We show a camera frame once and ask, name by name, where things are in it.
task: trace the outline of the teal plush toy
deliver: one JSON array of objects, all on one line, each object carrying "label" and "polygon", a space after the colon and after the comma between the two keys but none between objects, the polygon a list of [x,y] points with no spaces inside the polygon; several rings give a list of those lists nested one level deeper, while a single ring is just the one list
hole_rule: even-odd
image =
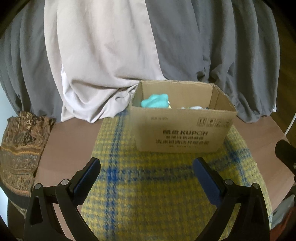
[{"label": "teal plush toy", "polygon": [[170,104],[168,102],[168,95],[153,94],[148,99],[142,100],[141,106],[143,108],[169,108]]}]

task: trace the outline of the brown paisley fabric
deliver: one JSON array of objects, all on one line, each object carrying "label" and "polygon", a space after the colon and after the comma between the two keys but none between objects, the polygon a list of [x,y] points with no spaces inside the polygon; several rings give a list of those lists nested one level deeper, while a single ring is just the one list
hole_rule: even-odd
[{"label": "brown paisley fabric", "polygon": [[30,197],[39,160],[54,124],[54,119],[25,111],[8,119],[0,149],[0,178],[14,194]]}]

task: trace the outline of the yellow and blue checked fabric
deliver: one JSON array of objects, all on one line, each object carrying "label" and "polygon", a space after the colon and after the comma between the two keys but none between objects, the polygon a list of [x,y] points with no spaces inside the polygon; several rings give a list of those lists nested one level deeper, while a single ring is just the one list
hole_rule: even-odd
[{"label": "yellow and blue checked fabric", "polygon": [[[104,119],[92,155],[101,161],[101,173],[82,206],[82,217],[100,241],[191,241],[214,214],[216,207],[193,173],[198,154],[137,151],[128,111]],[[224,179],[245,186],[259,183],[271,222],[265,183],[234,126],[222,148],[203,158]],[[221,239],[230,233],[238,208]]]}]

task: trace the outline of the cardboard box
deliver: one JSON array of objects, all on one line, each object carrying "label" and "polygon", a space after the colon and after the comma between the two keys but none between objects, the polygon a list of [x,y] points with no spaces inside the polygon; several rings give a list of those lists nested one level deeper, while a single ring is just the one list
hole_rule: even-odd
[{"label": "cardboard box", "polygon": [[[168,94],[171,109],[142,108],[152,94]],[[181,109],[201,106],[208,110]],[[214,152],[222,145],[237,112],[214,84],[193,81],[143,80],[130,103],[139,151]]]}]

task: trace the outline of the patterned cloth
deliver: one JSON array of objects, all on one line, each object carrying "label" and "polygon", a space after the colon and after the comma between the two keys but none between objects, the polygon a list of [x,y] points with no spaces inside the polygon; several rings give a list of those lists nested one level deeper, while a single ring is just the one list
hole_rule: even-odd
[{"label": "patterned cloth", "polygon": [[[192,161],[199,155],[138,152],[127,111],[104,119],[92,155],[102,167],[82,216],[100,241],[195,240],[216,209],[193,173]],[[202,157],[224,179],[245,186],[259,183],[271,223],[265,183],[234,126],[218,152]]]},{"label": "patterned cloth", "polygon": [[53,119],[25,111],[8,119],[0,149],[1,187],[23,215],[54,123]]}]

